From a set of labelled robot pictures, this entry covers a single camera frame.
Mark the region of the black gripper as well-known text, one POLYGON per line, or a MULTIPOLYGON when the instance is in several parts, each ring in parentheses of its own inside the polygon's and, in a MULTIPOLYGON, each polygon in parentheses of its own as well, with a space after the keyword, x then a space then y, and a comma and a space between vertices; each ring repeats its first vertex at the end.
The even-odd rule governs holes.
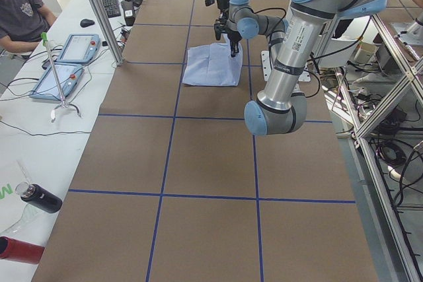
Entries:
POLYGON ((229 18, 229 0, 205 0, 205 6, 209 7, 217 3, 219 9, 219 17, 215 20, 215 31, 225 31, 225 27, 229 18))
MULTIPOLYGON (((215 39, 221 40, 222 31, 220 23, 215 23, 213 29, 215 32, 215 39)), ((230 41, 231 57, 236 57, 239 53, 239 42, 241 41, 241 35, 237 31, 231 29, 227 29, 225 33, 230 41)))

